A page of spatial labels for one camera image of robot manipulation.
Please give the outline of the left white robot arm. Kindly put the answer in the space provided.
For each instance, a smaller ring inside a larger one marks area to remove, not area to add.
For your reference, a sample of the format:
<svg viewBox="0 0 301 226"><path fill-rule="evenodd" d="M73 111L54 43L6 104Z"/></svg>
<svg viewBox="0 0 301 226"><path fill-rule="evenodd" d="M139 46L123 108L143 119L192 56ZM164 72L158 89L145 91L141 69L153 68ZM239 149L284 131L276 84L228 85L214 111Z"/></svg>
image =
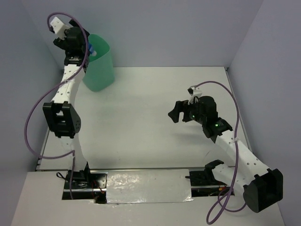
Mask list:
<svg viewBox="0 0 301 226"><path fill-rule="evenodd" d="M66 25L58 17L52 19L50 28L57 35L54 45L65 51L65 59L61 85L51 102L44 103L43 113L49 130L59 140L63 153L71 153L67 178L86 188L91 185L92 176L81 150L81 118L74 104L79 85L89 65L89 33L81 30L74 20Z"/></svg>

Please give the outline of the blue label clear bottle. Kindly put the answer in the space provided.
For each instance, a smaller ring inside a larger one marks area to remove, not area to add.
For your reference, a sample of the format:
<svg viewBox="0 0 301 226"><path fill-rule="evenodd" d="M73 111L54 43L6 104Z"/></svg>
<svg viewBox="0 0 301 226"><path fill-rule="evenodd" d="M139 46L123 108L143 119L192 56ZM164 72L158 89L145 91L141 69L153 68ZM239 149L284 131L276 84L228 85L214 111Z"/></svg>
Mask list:
<svg viewBox="0 0 301 226"><path fill-rule="evenodd" d="M95 57L97 55L97 52L90 42L88 43L88 50L91 56Z"/></svg>

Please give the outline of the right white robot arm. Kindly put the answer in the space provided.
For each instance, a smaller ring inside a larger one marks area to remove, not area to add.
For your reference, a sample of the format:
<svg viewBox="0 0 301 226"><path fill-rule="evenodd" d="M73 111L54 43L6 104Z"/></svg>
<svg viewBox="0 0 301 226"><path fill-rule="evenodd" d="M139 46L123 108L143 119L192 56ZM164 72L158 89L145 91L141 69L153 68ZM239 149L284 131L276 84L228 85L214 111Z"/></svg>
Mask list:
<svg viewBox="0 0 301 226"><path fill-rule="evenodd" d="M180 113L183 113L183 122L199 123L205 136L238 164L230 168L221 160L208 163L204 173L207 183L220 181L230 184L236 173L234 193L241 195L255 213L283 199L283 174L278 169L270 169L235 137L233 128L218 116L217 105L212 97L193 95L189 100L176 101L168 116L178 123Z"/></svg>

